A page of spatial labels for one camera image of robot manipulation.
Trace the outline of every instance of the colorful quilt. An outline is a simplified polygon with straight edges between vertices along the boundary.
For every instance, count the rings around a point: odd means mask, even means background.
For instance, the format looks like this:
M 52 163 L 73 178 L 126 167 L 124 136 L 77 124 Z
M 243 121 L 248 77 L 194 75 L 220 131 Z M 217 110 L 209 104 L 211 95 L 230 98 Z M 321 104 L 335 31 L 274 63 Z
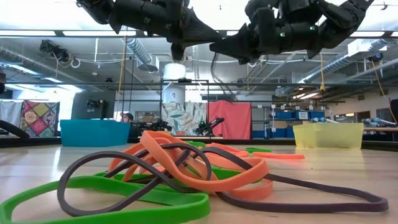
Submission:
M 187 136 L 197 136 L 196 128 L 206 121 L 206 109 L 206 103 L 164 103 L 162 119 L 173 127 L 172 134 L 185 131 Z
M 30 137 L 54 137 L 59 103 L 25 100 L 19 128 Z

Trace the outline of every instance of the yellow plastic bin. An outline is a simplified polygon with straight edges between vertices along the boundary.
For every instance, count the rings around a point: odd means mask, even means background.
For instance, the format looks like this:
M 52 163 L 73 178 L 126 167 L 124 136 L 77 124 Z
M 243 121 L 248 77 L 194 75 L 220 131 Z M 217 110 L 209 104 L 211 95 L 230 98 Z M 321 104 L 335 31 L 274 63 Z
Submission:
M 311 123 L 293 126 L 298 147 L 360 149 L 363 123 Z

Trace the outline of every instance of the pink fabric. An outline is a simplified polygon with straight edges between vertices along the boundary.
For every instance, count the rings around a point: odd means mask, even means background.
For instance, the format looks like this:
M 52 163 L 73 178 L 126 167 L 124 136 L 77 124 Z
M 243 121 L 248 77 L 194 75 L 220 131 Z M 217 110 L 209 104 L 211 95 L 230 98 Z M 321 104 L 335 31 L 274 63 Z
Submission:
M 224 139 L 250 139 L 250 103 L 230 103 L 217 101 L 209 105 L 209 121 L 216 117 L 224 122 L 213 129 L 215 136 L 222 134 Z

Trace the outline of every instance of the light wood surface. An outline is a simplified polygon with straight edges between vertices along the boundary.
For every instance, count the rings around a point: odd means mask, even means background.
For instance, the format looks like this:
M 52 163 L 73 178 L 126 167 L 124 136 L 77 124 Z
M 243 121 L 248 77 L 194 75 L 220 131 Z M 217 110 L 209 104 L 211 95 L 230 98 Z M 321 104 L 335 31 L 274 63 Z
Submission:
M 76 159 L 100 150 L 125 149 L 72 148 L 40 146 L 0 149 L 0 203 L 22 191 L 58 180 L 64 170 Z M 397 223 L 398 220 L 398 153 L 347 149 L 295 149 L 293 146 L 268 147 L 276 153 L 305 154 L 303 161 L 281 162 L 268 160 L 273 174 L 284 175 L 321 184 L 352 187 L 365 190 L 389 200 L 390 210 L 385 213 L 289 214 L 255 212 L 229 205 L 216 197 L 211 198 L 211 214 L 194 224 L 220 223 Z M 90 175 L 106 170 L 110 159 L 101 159 L 79 168 L 76 175 Z M 67 201 L 87 210 L 104 208 L 120 200 L 120 196 L 67 190 Z M 328 194 L 286 184 L 275 183 L 268 202 L 328 203 L 361 202 L 344 195 Z M 153 205 L 134 202 L 127 209 L 148 208 Z M 51 192 L 19 205 L 13 214 L 15 221 L 41 221 L 69 218 L 59 207 L 56 192 Z

